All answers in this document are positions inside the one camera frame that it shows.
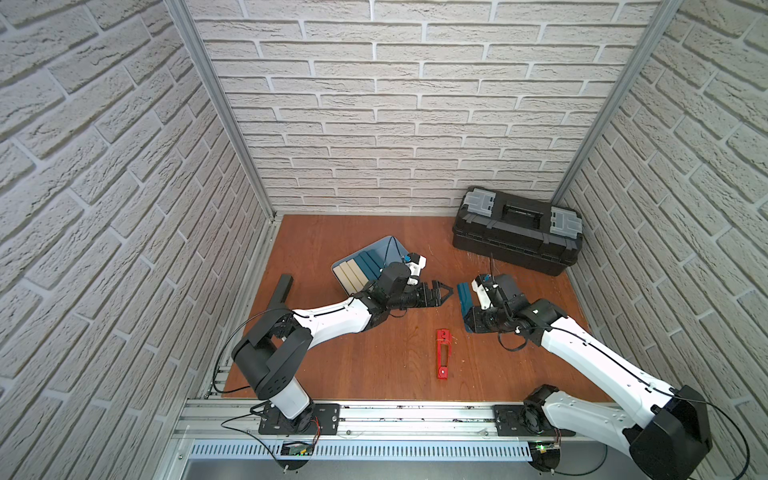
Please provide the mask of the teal pliers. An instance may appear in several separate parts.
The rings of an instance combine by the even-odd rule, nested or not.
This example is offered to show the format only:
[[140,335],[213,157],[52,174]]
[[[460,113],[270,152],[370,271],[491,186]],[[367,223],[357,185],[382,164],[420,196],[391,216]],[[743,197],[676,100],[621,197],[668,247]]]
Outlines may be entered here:
[[457,293],[460,301],[460,309],[462,314],[462,320],[464,322],[465,331],[472,333],[471,329],[471,317],[472,309],[474,308],[474,302],[472,300],[472,290],[467,282],[457,285]]
[[379,270],[382,270],[390,262],[389,251],[386,248],[372,248],[368,250],[368,254]]
[[355,257],[355,262],[360,267],[368,281],[376,280],[379,278],[380,270],[377,268],[376,264],[370,260],[370,257],[366,252],[359,253]]
[[361,257],[373,274],[379,276],[383,268],[383,260],[378,254],[372,250],[364,250],[361,253]]

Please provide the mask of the blue plastic storage tray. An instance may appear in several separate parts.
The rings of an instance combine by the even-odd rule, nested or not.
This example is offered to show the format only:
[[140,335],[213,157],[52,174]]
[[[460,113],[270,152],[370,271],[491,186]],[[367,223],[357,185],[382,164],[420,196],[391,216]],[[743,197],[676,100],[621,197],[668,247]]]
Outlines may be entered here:
[[387,237],[379,239],[376,242],[374,242],[374,243],[372,243],[372,244],[370,244],[370,245],[368,245],[366,247],[363,247],[362,249],[360,249],[360,250],[358,250],[358,251],[356,251],[356,252],[354,252],[354,253],[352,253],[352,254],[350,254],[350,255],[348,255],[348,256],[346,256],[346,257],[344,257],[344,258],[342,258],[342,259],[340,259],[338,261],[336,261],[335,263],[332,264],[332,272],[333,272],[333,268],[335,266],[339,265],[342,262],[355,259],[355,257],[359,253],[362,253],[364,250],[369,250],[369,249],[372,249],[372,248],[386,248],[389,251],[390,262],[381,270],[381,273],[391,263],[403,263],[403,257],[407,253],[406,249],[404,248],[404,246],[402,245],[402,243],[398,239],[396,239],[394,236],[387,236]]

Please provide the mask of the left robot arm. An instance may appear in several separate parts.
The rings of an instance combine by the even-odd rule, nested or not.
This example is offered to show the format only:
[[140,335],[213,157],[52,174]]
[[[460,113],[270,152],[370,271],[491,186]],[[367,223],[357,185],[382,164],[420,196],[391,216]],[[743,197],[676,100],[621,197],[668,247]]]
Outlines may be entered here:
[[288,290],[276,290],[277,302],[234,346],[231,358],[257,398],[279,412],[289,432],[300,433],[315,422],[315,404],[296,379],[307,352],[337,337],[371,330],[393,310],[441,306],[453,288],[438,280],[427,284],[420,272],[418,263],[390,263],[348,299],[308,310],[288,308]]

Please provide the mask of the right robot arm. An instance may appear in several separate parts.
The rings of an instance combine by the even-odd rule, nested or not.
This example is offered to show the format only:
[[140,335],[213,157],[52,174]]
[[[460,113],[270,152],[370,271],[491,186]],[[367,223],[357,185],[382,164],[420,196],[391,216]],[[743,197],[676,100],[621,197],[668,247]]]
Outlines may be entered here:
[[599,405],[544,384],[518,415],[530,433],[586,436],[627,455],[650,479],[686,479],[711,451],[706,402],[696,390],[644,372],[554,303],[529,302],[508,275],[480,275],[460,284],[458,294],[467,331],[515,334],[569,363],[615,402]]

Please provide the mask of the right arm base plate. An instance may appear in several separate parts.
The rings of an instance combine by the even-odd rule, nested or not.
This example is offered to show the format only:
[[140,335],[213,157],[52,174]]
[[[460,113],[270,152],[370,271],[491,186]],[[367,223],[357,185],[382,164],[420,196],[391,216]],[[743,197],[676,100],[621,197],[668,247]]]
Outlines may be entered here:
[[557,434],[541,406],[496,404],[492,412],[499,437],[555,437]]

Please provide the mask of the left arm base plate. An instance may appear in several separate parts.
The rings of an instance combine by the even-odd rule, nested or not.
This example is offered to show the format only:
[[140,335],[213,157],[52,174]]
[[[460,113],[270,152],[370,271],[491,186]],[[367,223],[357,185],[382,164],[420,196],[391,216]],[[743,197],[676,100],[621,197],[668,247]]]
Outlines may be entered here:
[[314,403],[294,419],[288,419],[276,406],[269,405],[260,414],[261,435],[336,435],[340,419],[338,403]]

